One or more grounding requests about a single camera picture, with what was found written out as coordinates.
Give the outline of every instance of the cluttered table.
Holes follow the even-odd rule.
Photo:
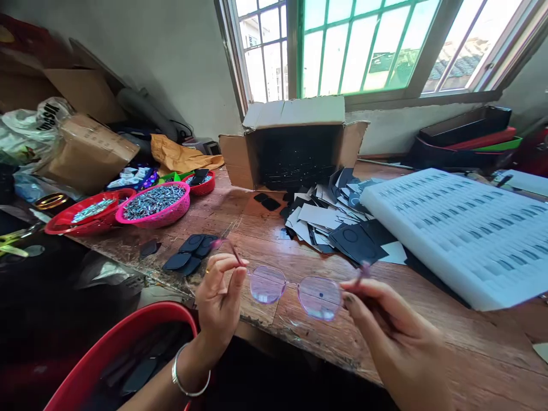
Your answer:
[[[356,163],[354,176],[391,179],[407,174],[399,168]],[[75,239],[149,278],[174,288],[189,300],[204,275],[205,264],[188,277],[162,270],[171,255],[196,233],[227,237],[250,269],[259,265],[285,273],[288,289],[276,303],[255,301],[246,284],[241,320],[283,341],[306,350],[370,381],[380,383],[368,349],[346,311],[331,322],[317,321],[304,312],[295,284],[315,275],[334,281],[356,277],[356,270],[341,254],[318,253],[306,243],[290,239],[283,231],[280,209],[268,211],[253,199],[256,193],[230,184],[223,167],[216,171],[216,188],[207,196],[193,197],[184,218],[161,229],[133,226],[116,229],[102,237]],[[283,193],[269,196],[285,204]],[[140,247],[153,239],[161,243],[157,253],[140,258]],[[223,245],[218,252],[229,252]],[[548,364],[532,344],[548,341],[546,300],[531,299],[516,307],[477,312],[444,293],[407,265],[378,261],[372,276],[398,293],[443,331],[451,352],[448,375],[458,409],[546,410]]]

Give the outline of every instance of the black storage box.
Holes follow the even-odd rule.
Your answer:
[[[485,106],[425,127],[419,137],[432,146],[447,147],[505,130],[511,114],[509,108]]]
[[[401,164],[413,168],[501,168],[515,150],[482,152],[472,150],[452,150],[428,144],[420,137],[415,138],[411,150]]]

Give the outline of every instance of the window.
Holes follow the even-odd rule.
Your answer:
[[[497,100],[548,26],[548,0],[218,1],[242,112],[333,94],[347,111]]]

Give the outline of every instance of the scissors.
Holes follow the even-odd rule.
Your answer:
[[[21,239],[31,236],[38,232],[42,224],[35,224],[29,228],[14,231],[13,233],[4,234],[0,236],[0,257],[6,253],[14,254],[20,257],[28,257],[29,253],[20,248],[14,247],[12,244],[18,242]]]

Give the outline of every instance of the brown paper bag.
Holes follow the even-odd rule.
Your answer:
[[[170,172],[186,173],[197,168],[214,170],[224,164],[221,155],[207,156],[194,148],[180,146],[163,134],[151,134],[152,156],[161,164],[158,174],[164,176]]]
[[[59,144],[35,173],[96,194],[116,178],[139,147],[84,114],[75,114],[59,129]]]

